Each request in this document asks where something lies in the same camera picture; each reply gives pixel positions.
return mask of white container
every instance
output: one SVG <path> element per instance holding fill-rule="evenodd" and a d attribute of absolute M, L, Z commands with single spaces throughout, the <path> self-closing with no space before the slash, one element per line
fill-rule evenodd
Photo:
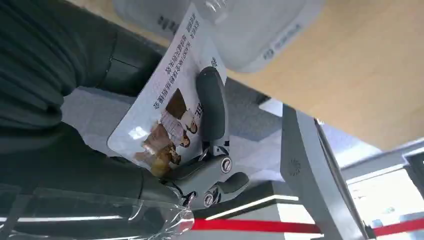
<path fill-rule="evenodd" d="M 114 0 L 117 14 L 172 40 L 190 0 Z M 324 0 L 193 0 L 225 66 L 255 72 L 316 18 Z"/>

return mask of red stanchion rope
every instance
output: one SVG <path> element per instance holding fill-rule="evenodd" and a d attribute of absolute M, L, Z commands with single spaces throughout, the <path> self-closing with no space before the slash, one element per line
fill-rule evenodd
<path fill-rule="evenodd" d="M 413 232 L 424 229 L 424 218 L 410 220 L 392 225 L 374 228 L 377 237 L 397 234 L 403 232 Z M 281 221 L 258 221 L 258 220 L 232 220 L 232 219 L 214 219 L 204 220 L 195 219 L 191 230 L 228 230 L 228 231 L 247 231 L 247 232 L 271 232 L 271 233 L 302 233 L 302 234 L 320 234 L 321 231 L 315 224 L 281 222 Z"/>

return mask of window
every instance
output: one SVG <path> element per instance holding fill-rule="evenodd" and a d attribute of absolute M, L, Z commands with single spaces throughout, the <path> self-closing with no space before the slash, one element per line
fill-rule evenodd
<path fill-rule="evenodd" d="M 348 189 L 359 215 L 373 228 L 424 217 L 424 200 L 405 169 L 352 183 Z M 414 234 L 422 233 L 401 233 L 378 239 L 418 239 L 410 237 Z"/>

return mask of wooden table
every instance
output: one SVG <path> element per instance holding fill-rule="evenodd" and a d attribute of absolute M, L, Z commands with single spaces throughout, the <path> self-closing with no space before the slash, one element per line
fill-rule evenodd
<path fill-rule="evenodd" d="M 149 40 L 112 0 L 69 0 Z M 327 0 L 255 73 L 228 76 L 383 150 L 424 137 L 424 0 Z"/>

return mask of metal screw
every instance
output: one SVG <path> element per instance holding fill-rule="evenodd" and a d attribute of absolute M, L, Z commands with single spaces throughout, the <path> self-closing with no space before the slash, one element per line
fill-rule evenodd
<path fill-rule="evenodd" d="M 221 162 L 221 171 L 227 174 L 231 171 L 232 166 L 233 163 L 231 162 L 231 159 L 229 157 L 226 157 Z"/>
<path fill-rule="evenodd" d="M 203 205 L 209 208 L 214 203 L 214 196 L 211 193 L 207 193 L 203 199 Z"/>

